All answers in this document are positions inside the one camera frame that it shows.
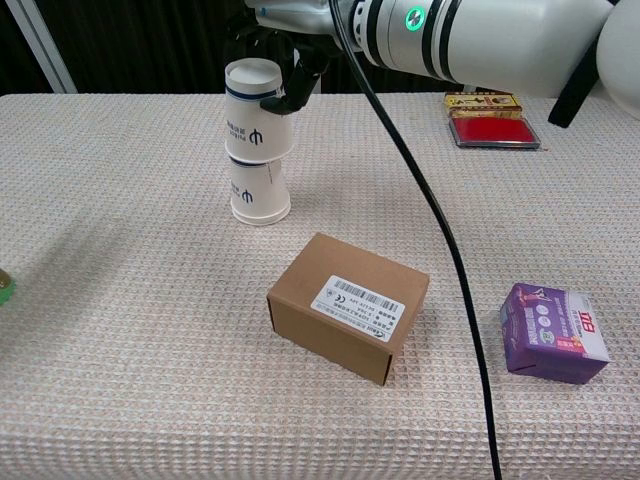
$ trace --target dark background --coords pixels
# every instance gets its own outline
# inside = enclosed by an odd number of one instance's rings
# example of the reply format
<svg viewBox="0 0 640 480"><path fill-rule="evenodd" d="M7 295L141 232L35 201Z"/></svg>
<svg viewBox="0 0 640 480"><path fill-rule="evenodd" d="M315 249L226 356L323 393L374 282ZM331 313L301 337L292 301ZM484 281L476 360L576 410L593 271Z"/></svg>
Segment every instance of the dark background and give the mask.
<svg viewBox="0 0 640 480"><path fill-rule="evenodd" d="M226 24L240 0L37 0L81 93L222 93ZM46 78L0 2L0 94L50 92ZM261 56L291 71L284 38L245 45L235 56ZM367 65L376 90L443 91L450 84ZM357 92L344 59L323 77L325 93Z"/></svg>

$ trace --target brown cardboard box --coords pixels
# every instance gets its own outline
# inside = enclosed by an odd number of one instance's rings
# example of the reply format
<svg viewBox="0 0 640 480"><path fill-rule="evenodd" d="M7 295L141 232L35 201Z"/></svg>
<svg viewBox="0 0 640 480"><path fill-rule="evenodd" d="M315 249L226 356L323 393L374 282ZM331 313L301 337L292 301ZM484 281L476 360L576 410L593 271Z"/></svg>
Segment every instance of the brown cardboard box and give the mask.
<svg viewBox="0 0 640 480"><path fill-rule="evenodd" d="M384 385L429 277L317 234L267 300L276 333Z"/></svg>

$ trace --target stacked paper cup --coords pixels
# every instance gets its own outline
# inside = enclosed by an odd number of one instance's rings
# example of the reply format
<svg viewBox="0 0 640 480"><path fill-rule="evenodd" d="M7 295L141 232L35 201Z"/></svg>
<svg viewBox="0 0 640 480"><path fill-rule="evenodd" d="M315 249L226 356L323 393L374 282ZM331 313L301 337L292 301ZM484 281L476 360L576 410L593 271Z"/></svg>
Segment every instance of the stacked paper cup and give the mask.
<svg viewBox="0 0 640 480"><path fill-rule="evenodd" d="M246 58L229 64L225 74L233 215L249 225L270 225L291 210L282 158L293 148L292 120L260 108L265 98L282 95L282 72L270 60Z"/></svg>

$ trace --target table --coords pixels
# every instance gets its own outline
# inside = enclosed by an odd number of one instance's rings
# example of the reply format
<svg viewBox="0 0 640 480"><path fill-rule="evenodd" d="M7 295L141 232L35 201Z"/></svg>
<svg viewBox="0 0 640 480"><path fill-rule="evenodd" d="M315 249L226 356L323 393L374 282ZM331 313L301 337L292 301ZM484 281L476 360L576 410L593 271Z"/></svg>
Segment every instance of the table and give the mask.
<svg viewBox="0 0 640 480"><path fill-rule="evenodd" d="M463 151L440 94L384 95L465 258L508 479L640 472L640 123L523 99L544 149ZM489 479L452 261L361 96L314 96L293 210L229 207L222 96L0 98L0 477ZM316 231L432 277L381 388L271 331L265 295ZM585 386L506 371L519 281L592 295L613 362Z"/></svg>

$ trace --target purple juice box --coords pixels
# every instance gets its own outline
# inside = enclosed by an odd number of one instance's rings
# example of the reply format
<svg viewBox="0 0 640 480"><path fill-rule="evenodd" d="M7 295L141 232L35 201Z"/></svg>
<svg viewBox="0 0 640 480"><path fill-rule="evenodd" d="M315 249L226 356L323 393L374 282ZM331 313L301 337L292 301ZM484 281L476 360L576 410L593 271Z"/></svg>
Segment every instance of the purple juice box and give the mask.
<svg viewBox="0 0 640 480"><path fill-rule="evenodd" d="M610 361L587 295L518 283L500 321L511 373L584 384Z"/></svg>

